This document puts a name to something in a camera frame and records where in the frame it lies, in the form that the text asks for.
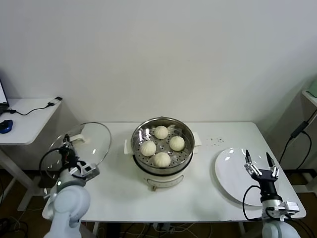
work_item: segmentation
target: wire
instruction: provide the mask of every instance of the wire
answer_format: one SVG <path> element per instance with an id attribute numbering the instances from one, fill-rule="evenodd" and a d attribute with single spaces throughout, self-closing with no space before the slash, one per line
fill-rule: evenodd
<path id="1" fill-rule="evenodd" d="M 308 237 L 312 238 L 311 234 L 309 234 L 309 232 L 305 229 L 305 227 L 303 227 L 302 224 L 300 224 L 298 221 L 294 221 L 294 220 L 292 220 L 292 222 L 294 222 L 295 224 L 297 224 L 298 226 L 300 226 L 300 227 L 306 232 L 306 234 L 308 235 Z"/>
<path id="2" fill-rule="evenodd" d="M 123 234 L 122 238 L 124 238 L 124 237 L 125 237 L 125 235 L 127 234 L 128 230 L 130 230 L 130 228 L 131 228 L 131 227 L 133 227 L 133 226 L 134 226 L 134 224 L 135 224 L 135 223 L 132 223 L 132 224 L 128 227 L 128 229 L 126 229 L 126 230 L 125 230 L 125 232 L 124 232 L 124 234 Z"/>
<path id="3" fill-rule="evenodd" d="M 42 107 L 42 108 L 34 108 L 34 109 L 32 109 L 31 111 L 29 111 L 28 113 L 25 113 L 25 114 L 20 113 L 20 112 L 18 112 L 18 111 L 16 111 L 16 110 L 12 110 L 12 109 L 9 109 L 8 111 L 12 111 L 12 112 L 10 112 L 10 113 L 13 113 L 13 111 L 15 111 L 15 113 L 18 113 L 18 114 L 20 114 L 21 116 L 26 116 L 26 115 L 29 115 L 31 112 L 34 112 L 35 110 L 41 110 L 41 109 L 45 109 L 45 108 L 48 108 L 48 107 L 49 107 L 49 105 L 46 105 L 45 107 Z"/>
<path id="4" fill-rule="evenodd" d="M 305 131 L 302 131 L 302 134 L 306 135 L 306 136 L 308 137 L 308 139 L 309 139 L 309 149 L 308 149 L 308 152 L 307 152 L 305 158 L 303 159 L 303 161 L 301 162 L 301 164 L 300 164 L 295 170 L 299 169 L 300 166 L 303 165 L 303 163 L 304 163 L 304 162 L 306 161 L 306 159 L 308 158 L 309 153 L 311 152 L 311 148 L 312 148 L 312 139 L 311 139 L 311 137 L 310 137 Z"/>
<path id="5" fill-rule="evenodd" d="M 3 184 L 2 184 L 2 180 L 0 178 L 0 184 L 1 184 L 1 190 L 2 190 L 2 196 L 1 196 L 1 202 L 0 202 L 0 207 L 2 206 L 2 202 L 3 202 L 3 197 L 4 197 L 4 188 L 3 188 Z"/>
<path id="6" fill-rule="evenodd" d="M 313 112 L 313 114 L 309 117 L 309 119 L 307 121 L 310 121 L 313 118 L 315 113 L 317 113 L 317 109 Z"/>
<path id="7" fill-rule="evenodd" d="M 102 238 L 100 235 L 99 235 L 99 232 L 103 230 L 104 231 L 104 235 L 102 237 L 105 236 L 106 232 L 105 232 L 105 229 L 103 227 L 99 227 L 98 230 L 97 230 L 97 238 Z"/>
<path id="8" fill-rule="evenodd" d="M 131 232 L 127 232 L 127 234 L 129 235 L 133 235 L 133 236 L 138 236 L 139 233 L 131 233 Z M 150 238 L 159 238 L 158 236 L 151 236 L 151 235 L 145 235 L 146 237 L 150 237 Z"/>
<path id="9" fill-rule="evenodd" d="M 212 234 L 212 226 L 211 226 L 211 223 L 210 223 L 210 233 L 209 233 L 208 238 L 211 238 L 211 234 Z"/>
<path id="10" fill-rule="evenodd" d="M 253 188 L 253 187 L 257 187 L 258 189 L 261 190 L 261 188 L 260 188 L 259 186 L 257 186 L 257 185 L 251 185 L 251 186 L 246 190 L 246 192 L 244 193 L 244 195 L 243 195 L 243 200 L 242 200 L 242 210 L 243 210 L 244 217 L 245 217 L 248 221 L 250 221 L 250 222 L 260 221 L 260 220 L 261 220 L 261 217 L 251 218 L 251 219 L 248 218 L 248 216 L 247 216 L 247 214 L 246 214 L 246 210 L 245 210 L 245 201 L 246 201 L 247 193 L 248 193 L 248 191 L 250 191 L 250 189 Z"/>
<path id="11" fill-rule="evenodd" d="M 312 228 L 310 228 L 305 222 L 303 222 L 302 220 L 298 220 L 299 222 L 303 223 L 305 225 L 306 228 L 308 228 L 308 230 L 310 230 L 310 232 L 312 233 L 313 237 L 316 238 L 315 233 L 313 232 Z"/>
<path id="12" fill-rule="evenodd" d="M 144 231 L 144 229 L 145 229 L 145 227 L 146 227 L 147 225 L 146 224 L 144 224 L 144 226 L 143 226 L 143 229 L 142 229 L 142 231 L 140 232 L 140 234 L 138 235 L 138 237 L 137 238 L 139 238 L 141 235 L 142 235 L 142 233 L 143 233 L 143 231 Z"/>
<path id="13" fill-rule="evenodd" d="M 42 173 L 42 162 L 43 162 L 43 160 L 45 159 L 45 157 L 48 155 L 48 154 L 50 154 L 51 152 L 53 152 L 53 151 L 58 151 L 59 150 L 59 148 L 54 148 L 54 149 L 51 149 L 51 150 L 49 150 L 48 152 L 46 152 L 44 155 L 43 155 L 43 157 L 41 158 L 41 160 L 40 160 L 40 162 L 39 162 L 39 171 L 40 171 L 40 176 L 41 176 L 41 179 L 42 179 L 42 182 L 43 182 L 43 185 L 44 185 L 44 187 L 46 187 L 45 186 L 45 184 L 44 184 L 44 176 L 43 176 L 43 173 Z"/>
<path id="14" fill-rule="evenodd" d="M 182 231 L 174 231 L 176 233 L 180 233 L 180 232 L 184 232 L 184 231 L 188 231 L 189 233 L 191 233 L 194 237 L 198 238 L 197 235 L 195 235 L 189 228 L 191 228 L 194 224 L 196 223 L 193 223 L 191 224 L 189 227 L 185 228 L 185 227 L 174 227 L 174 228 L 182 228 L 183 230 Z"/>
<path id="15" fill-rule="evenodd" d="M 271 210 L 272 210 L 272 209 L 270 209 L 269 207 L 267 207 L 267 208 L 265 209 L 266 215 L 267 215 L 268 217 L 270 217 L 272 220 L 280 221 L 279 218 L 275 218 L 275 217 L 271 216 L 271 214 L 268 212 L 268 211 L 271 211 Z"/>
<path id="16" fill-rule="evenodd" d="M 309 126 L 309 125 L 311 124 L 312 121 L 310 121 L 310 120 L 313 118 L 313 116 L 315 115 L 315 113 L 317 113 L 317 109 L 311 114 L 311 116 L 308 118 L 308 120 L 303 121 L 303 122 L 301 123 L 301 125 L 300 125 L 299 127 L 297 127 L 296 130 L 291 134 L 291 137 L 290 137 L 290 138 L 288 139 L 288 141 L 286 142 L 286 145 L 285 145 L 285 147 L 284 147 L 282 156 L 281 156 L 281 158 L 280 158 L 280 160 L 279 160 L 279 164 L 281 164 L 281 162 L 282 162 L 283 156 L 284 156 L 284 154 L 285 154 L 285 151 L 286 151 L 286 149 L 287 149 L 287 146 L 288 146 L 289 142 L 290 142 L 292 139 L 296 138 L 299 133 L 306 134 L 306 135 L 308 136 L 308 138 L 310 139 L 309 135 L 304 131 L 304 129 L 305 129 L 307 126 Z"/>
<path id="17" fill-rule="evenodd" d="M 185 227 L 174 227 L 174 226 L 172 226 L 172 227 L 174 227 L 174 228 L 182 228 L 183 230 L 182 231 L 175 231 L 175 232 L 184 232 L 184 231 L 186 231 L 186 230 L 188 230 L 189 228 L 191 228 L 193 225 L 195 225 L 196 223 L 192 223 L 189 227 L 187 227 L 187 228 L 185 228 Z"/>
<path id="18" fill-rule="evenodd" d="M 278 162 L 279 164 L 281 164 L 282 159 L 283 159 L 283 156 L 284 156 L 284 154 L 285 154 L 285 152 L 286 152 L 287 146 L 288 146 L 289 142 L 291 142 L 292 139 L 293 139 L 293 138 L 290 137 L 290 138 L 288 139 L 288 141 L 286 142 L 285 147 L 284 147 L 284 150 L 283 150 L 283 153 L 282 153 L 282 156 L 281 156 L 281 158 L 279 159 L 279 162 Z"/>
<path id="19" fill-rule="evenodd" d="M 144 233 L 144 235 L 142 236 L 142 238 L 144 238 L 144 237 L 147 235 L 147 233 L 150 231 L 150 229 L 151 229 L 151 225 L 149 225 L 147 231 Z"/>

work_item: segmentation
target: table leg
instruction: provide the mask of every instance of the table leg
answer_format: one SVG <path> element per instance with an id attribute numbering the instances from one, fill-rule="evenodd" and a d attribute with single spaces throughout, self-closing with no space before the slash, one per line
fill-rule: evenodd
<path id="1" fill-rule="evenodd" d="M 36 176 L 33 179 L 34 184 L 38 184 L 41 181 L 41 177 Z M 22 198 L 20 205 L 18 206 L 18 211 L 25 211 L 31 201 L 31 198 L 34 196 L 43 196 L 44 192 L 40 189 L 38 189 L 37 192 L 33 190 L 27 190 L 24 197 Z"/>
<path id="2" fill-rule="evenodd" d="M 93 234 L 94 235 L 97 235 L 98 228 L 99 228 L 99 222 L 95 222 L 94 223 L 94 228 L 93 228 Z"/>
<path id="3" fill-rule="evenodd" d="M 37 183 L 40 181 L 38 177 L 35 177 L 34 181 L 32 181 L 2 150 L 0 150 L 0 166 L 7 170 L 27 189 L 27 192 L 18 207 L 18 211 L 24 211 L 27 208 L 32 196 L 43 196 L 43 192 L 37 186 Z"/>
<path id="4" fill-rule="evenodd" d="M 82 235 L 82 238 L 96 238 L 94 234 L 90 232 L 84 225 L 80 224 L 79 228 L 80 234 Z"/>
<path id="5" fill-rule="evenodd" d="M 244 230 L 244 226 L 242 222 L 239 222 L 239 228 L 241 231 L 240 238 L 259 238 L 262 237 L 262 224 L 255 224 L 255 227 L 249 231 Z"/>
<path id="6" fill-rule="evenodd" d="M 15 183 L 16 179 L 13 178 L 9 185 L 5 188 L 5 190 L 3 191 L 3 194 L 0 196 L 0 201 L 4 200 L 5 197 L 8 195 L 9 191 L 11 190 L 11 188 L 13 187 L 14 183 Z"/>
<path id="7" fill-rule="evenodd" d="M 313 178 L 309 173 L 303 173 L 304 178 L 308 181 L 306 185 L 293 185 L 296 193 L 312 192 L 317 196 L 317 177 Z"/>

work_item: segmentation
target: computer mouse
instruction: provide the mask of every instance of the computer mouse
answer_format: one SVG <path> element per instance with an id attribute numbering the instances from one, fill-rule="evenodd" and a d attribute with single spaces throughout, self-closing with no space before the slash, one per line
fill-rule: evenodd
<path id="1" fill-rule="evenodd" d="M 4 120 L 0 123 L 0 133 L 6 134 L 12 130 L 13 121 L 12 120 Z"/>

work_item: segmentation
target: cable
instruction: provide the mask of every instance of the cable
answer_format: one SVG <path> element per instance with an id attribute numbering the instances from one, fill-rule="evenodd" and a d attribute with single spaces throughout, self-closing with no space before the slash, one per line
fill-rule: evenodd
<path id="1" fill-rule="evenodd" d="M 315 113 L 317 113 L 317 109 L 313 112 L 313 114 L 309 117 L 309 119 L 307 121 L 310 121 L 313 118 Z"/>
<path id="2" fill-rule="evenodd" d="M 143 231 L 144 231 L 144 229 L 145 229 L 145 227 L 146 227 L 147 225 L 146 224 L 144 224 L 144 226 L 143 226 L 143 229 L 142 229 L 142 231 L 140 232 L 140 234 L 138 235 L 138 237 L 137 238 L 139 238 L 141 235 L 142 235 L 142 233 L 143 233 Z"/>
<path id="3" fill-rule="evenodd" d="M 288 139 L 288 141 L 286 142 L 285 147 L 284 147 L 284 150 L 283 150 L 283 153 L 282 153 L 282 156 L 281 156 L 281 158 L 279 159 L 279 162 L 278 162 L 279 164 L 281 164 L 282 159 L 283 159 L 283 156 L 284 156 L 284 154 L 285 154 L 285 152 L 286 152 L 287 146 L 288 146 L 289 142 L 291 142 L 292 139 L 293 139 L 293 138 L 290 137 L 290 138 Z"/>
<path id="4" fill-rule="evenodd" d="M 2 184 L 2 180 L 0 178 L 0 184 L 1 184 L 1 190 L 2 190 L 2 196 L 1 196 L 1 202 L 0 202 L 0 207 L 2 206 L 2 202 L 3 202 L 3 197 L 4 197 L 4 188 L 3 188 L 3 184 Z"/>
<path id="5" fill-rule="evenodd" d="M 298 220 L 299 222 L 303 223 L 305 225 L 306 228 L 308 228 L 308 230 L 310 230 L 310 232 L 312 233 L 313 237 L 316 238 L 315 233 L 313 232 L 312 228 L 310 228 L 305 222 L 303 222 L 302 220 Z"/>
<path id="6" fill-rule="evenodd" d="M 211 238 L 211 234 L 212 234 L 212 226 L 211 226 L 211 223 L 210 223 L 210 233 L 209 233 L 208 238 Z"/>
<path id="7" fill-rule="evenodd" d="M 180 232 L 184 232 L 184 231 L 188 231 L 189 233 L 191 233 L 194 237 L 198 238 L 197 235 L 195 235 L 189 228 L 191 228 L 194 224 L 196 223 L 193 223 L 191 224 L 189 227 L 185 228 L 185 227 L 174 227 L 174 228 L 182 228 L 183 230 L 182 231 L 174 231 L 176 233 L 180 233 Z"/>
<path id="8" fill-rule="evenodd" d="M 45 108 L 48 108 L 50 106 L 54 106 L 56 103 L 58 103 L 59 101 L 63 100 L 63 98 L 61 97 L 56 97 L 54 98 L 53 100 L 51 100 L 50 102 L 47 103 L 47 105 L 45 107 L 42 107 L 42 108 L 34 108 L 32 109 L 31 111 L 29 111 L 28 113 L 20 113 L 18 112 L 17 110 L 15 109 L 7 109 L 7 110 L 3 110 L 3 113 L 11 113 L 11 114 L 14 114 L 14 113 L 18 113 L 22 116 L 26 116 L 26 115 L 29 115 L 31 112 L 35 111 L 35 110 L 41 110 L 41 109 L 45 109 Z"/>
<path id="9" fill-rule="evenodd" d="M 147 231 L 144 233 L 144 235 L 142 236 L 142 238 L 144 238 L 144 237 L 147 235 L 147 233 L 150 231 L 150 229 L 151 229 L 151 225 L 149 225 Z"/>
<path id="10" fill-rule="evenodd" d="M 294 221 L 294 220 L 292 220 L 292 222 L 294 222 L 294 223 L 296 223 L 297 225 L 299 225 L 299 226 L 306 232 L 306 234 L 308 235 L 309 238 L 315 237 L 314 233 L 312 233 L 312 234 L 313 234 L 313 237 L 312 237 L 311 234 L 309 234 L 309 232 L 305 229 L 305 227 L 303 227 L 303 225 L 300 224 L 299 222 Z"/>
<path id="11" fill-rule="evenodd" d="M 311 114 L 311 116 L 308 118 L 308 120 L 303 121 L 303 122 L 291 133 L 291 137 L 288 139 L 288 141 L 286 142 L 286 145 L 285 145 L 285 147 L 284 147 L 282 156 L 281 156 L 281 158 L 280 158 L 280 160 L 279 160 L 279 164 L 281 164 L 282 159 L 283 159 L 283 156 L 284 156 L 285 151 L 286 151 L 286 149 L 287 149 L 287 146 L 288 146 L 289 142 L 290 142 L 292 139 L 295 139 L 300 133 L 303 133 L 303 134 L 307 135 L 308 138 L 310 139 L 309 135 L 304 131 L 304 129 L 305 129 L 307 126 L 310 125 L 310 123 L 311 123 L 310 120 L 313 118 L 313 116 L 315 115 L 316 112 L 317 112 L 317 109 Z"/>
<path id="12" fill-rule="evenodd" d="M 40 176 L 41 176 L 41 179 L 42 179 L 42 182 L 43 182 L 44 187 L 46 187 L 46 186 L 45 186 L 45 184 L 44 184 L 44 176 L 43 176 L 42 170 L 41 170 L 41 168 L 42 168 L 42 162 L 43 162 L 43 160 L 45 159 L 45 157 L 46 157 L 49 153 L 51 153 L 51 152 L 53 152 L 53 151 L 58 151 L 58 150 L 59 150 L 59 148 L 54 148 L 54 149 L 49 150 L 48 152 L 46 152 L 46 153 L 43 155 L 43 157 L 41 158 L 41 160 L 40 160 L 40 162 L 39 162 L 39 171 L 40 171 Z"/>
<path id="13" fill-rule="evenodd" d="M 306 161 L 306 159 L 308 158 L 309 153 L 311 152 L 311 148 L 312 148 L 312 139 L 311 139 L 311 137 L 310 137 L 305 131 L 302 131 L 302 134 L 306 135 L 306 136 L 308 137 L 308 139 L 309 139 L 309 149 L 308 149 L 308 152 L 307 152 L 305 158 L 303 159 L 303 161 L 301 162 L 301 164 L 300 164 L 295 170 L 299 169 L 300 166 L 303 165 L 303 163 L 304 163 L 304 162 Z"/>
<path id="14" fill-rule="evenodd" d="M 174 227 L 174 226 L 172 226 L 172 227 L 174 227 L 174 228 L 182 228 L 183 230 L 182 231 L 175 231 L 175 232 L 184 232 L 184 231 L 186 231 L 186 230 L 188 230 L 189 228 L 191 228 L 193 225 L 195 225 L 196 223 L 192 223 L 189 227 L 187 227 L 187 228 L 185 228 L 185 227 Z"/>
<path id="15" fill-rule="evenodd" d="M 131 227 L 133 227 L 133 226 L 134 226 L 134 224 L 135 224 L 135 223 L 132 223 L 132 224 L 128 227 L 128 229 L 126 229 L 126 230 L 125 230 L 125 232 L 124 232 L 124 234 L 123 234 L 122 238 L 124 238 L 124 237 L 125 237 L 125 235 L 127 234 L 128 230 L 130 230 L 130 228 L 131 228 Z"/>
<path id="16" fill-rule="evenodd" d="M 246 210 L 245 210 L 245 200 L 246 200 L 247 193 L 248 193 L 248 191 L 250 191 L 250 189 L 253 188 L 253 187 L 257 187 L 258 189 L 261 190 L 261 188 L 260 188 L 259 186 L 257 186 L 257 185 L 251 185 L 251 186 L 246 190 L 246 192 L 244 193 L 244 195 L 243 195 L 243 200 L 242 200 L 242 210 L 243 210 L 244 217 L 245 217 L 248 221 L 250 221 L 250 222 L 260 221 L 260 220 L 261 220 L 261 217 L 251 218 L 251 219 L 248 218 L 248 217 L 247 217 L 247 214 L 246 214 Z"/>
<path id="17" fill-rule="evenodd" d="M 42 108 L 34 108 L 31 111 L 29 111 L 28 113 L 26 113 L 26 114 L 20 113 L 18 111 L 15 111 L 15 112 L 20 114 L 21 116 L 26 116 L 26 115 L 29 115 L 31 112 L 34 112 L 35 110 L 41 110 L 41 109 L 45 109 L 45 108 L 48 108 L 48 107 L 49 107 L 49 105 L 46 105 L 45 107 L 42 107 Z"/>
<path id="18" fill-rule="evenodd" d="M 104 231 L 104 234 L 103 234 L 102 237 L 105 237 L 105 234 L 106 234 L 105 229 L 104 229 L 103 227 L 99 227 L 98 230 L 97 230 L 97 238 L 102 238 L 102 237 L 99 235 L 99 231 L 101 231 L 101 230 Z"/>

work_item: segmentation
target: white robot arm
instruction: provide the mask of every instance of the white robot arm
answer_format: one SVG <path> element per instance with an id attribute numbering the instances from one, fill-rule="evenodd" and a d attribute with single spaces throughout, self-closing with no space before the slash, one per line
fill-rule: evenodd
<path id="1" fill-rule="evenodd" d="M 295 202 L 283 202 L 282 197 L 277 194 L 274 183 L 278 179 L 279 168 L 275 166 L 271 156 L 266 153 L 270 170 L 258 169 L 251 160 L 247 150 L 246 164 L 244 167 L 250 176 L 259 183 L 261 188 L 261 203 L 263 206 L 262 229 L 263 238 L 300 238 L 297 231 L 284 219 L 291 219 L 291 216 L 299 212 Z"/>
<path id="2" fill-rule="evenodd" d="M 62 157 L 62 168 L 58 181 L 50 192 L 48 210 L 53 221 L 49 233 L 44 237 L 81 238 L 81 218 L 90 206 L 90 196 L 84 186 L 100 172 L 96 164 L 79 160 L 68 135 L 58 152 Z"/>

